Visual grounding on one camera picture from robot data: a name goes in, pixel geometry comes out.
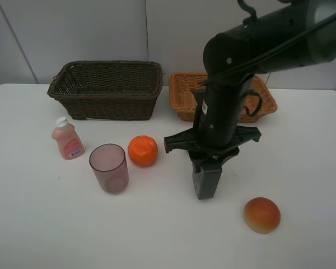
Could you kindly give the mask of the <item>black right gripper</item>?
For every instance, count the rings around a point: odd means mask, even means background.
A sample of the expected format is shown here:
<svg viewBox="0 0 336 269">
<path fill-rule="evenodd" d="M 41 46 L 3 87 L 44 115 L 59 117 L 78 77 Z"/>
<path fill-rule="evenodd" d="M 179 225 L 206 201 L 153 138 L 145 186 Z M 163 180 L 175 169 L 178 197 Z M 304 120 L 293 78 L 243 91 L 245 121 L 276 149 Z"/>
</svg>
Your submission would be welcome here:
<svg viewBox="0 0 336 269">
<path fill-rule="evenodd" d="M 222 165 L 237 156 L 239 146 L 251 140 L 258 142 L 261 133 L 256 127 L 238 126 L 230 142 L 224 146 L 209 146 L 198 138 L 192 127 L 164 138 L 165 152 L 185 150 L 193 165 L 193 185 L 199 200 L 213 198 L 222 174 Z"/>
</svg>

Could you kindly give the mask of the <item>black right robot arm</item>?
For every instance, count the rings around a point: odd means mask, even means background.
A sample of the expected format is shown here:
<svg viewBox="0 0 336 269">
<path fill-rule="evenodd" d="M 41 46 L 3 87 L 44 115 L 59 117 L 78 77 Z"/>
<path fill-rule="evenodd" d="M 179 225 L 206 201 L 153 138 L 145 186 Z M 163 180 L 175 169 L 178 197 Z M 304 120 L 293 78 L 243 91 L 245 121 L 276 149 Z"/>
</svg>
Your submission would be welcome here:
<svg viewBox="0 0 336 269">
<path fill-rule="evenodd" d="M 165 137 L 165 151 L 185 150 L 193 164 L 200 200 L 212 198 L 225 162 L 239 146 L 259 141 L 255 127 L 238 124 L 256 74 L 313 66 L 336 58 L 336 1 L 286 1 L 285 7 L 213 37 L 203 51 L 207 79 L 192 91 L 197 106 L 192 128 Z"/>
</svg>

